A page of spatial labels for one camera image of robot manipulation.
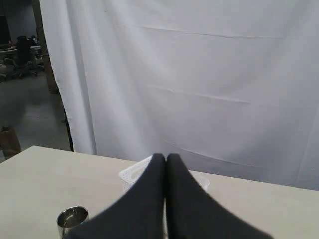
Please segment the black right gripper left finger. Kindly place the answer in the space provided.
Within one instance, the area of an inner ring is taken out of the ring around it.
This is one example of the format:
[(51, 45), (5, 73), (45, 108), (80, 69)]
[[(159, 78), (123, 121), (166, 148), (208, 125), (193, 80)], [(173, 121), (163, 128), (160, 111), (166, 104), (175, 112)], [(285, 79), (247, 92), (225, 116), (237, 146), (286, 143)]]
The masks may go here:
[(162, 239), (165, 159), (152, 156), (135, 184), (114, 204), (66, 234), (68, 239)]

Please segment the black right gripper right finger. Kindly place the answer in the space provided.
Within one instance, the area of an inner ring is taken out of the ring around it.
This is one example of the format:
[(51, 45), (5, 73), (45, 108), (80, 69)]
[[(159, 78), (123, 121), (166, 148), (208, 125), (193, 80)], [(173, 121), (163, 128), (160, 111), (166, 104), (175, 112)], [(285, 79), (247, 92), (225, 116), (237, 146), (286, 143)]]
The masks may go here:
[(165, 202), (170, 239), (271, 238), (206, 193), (176, 153), (171, 153), (166, 161)]

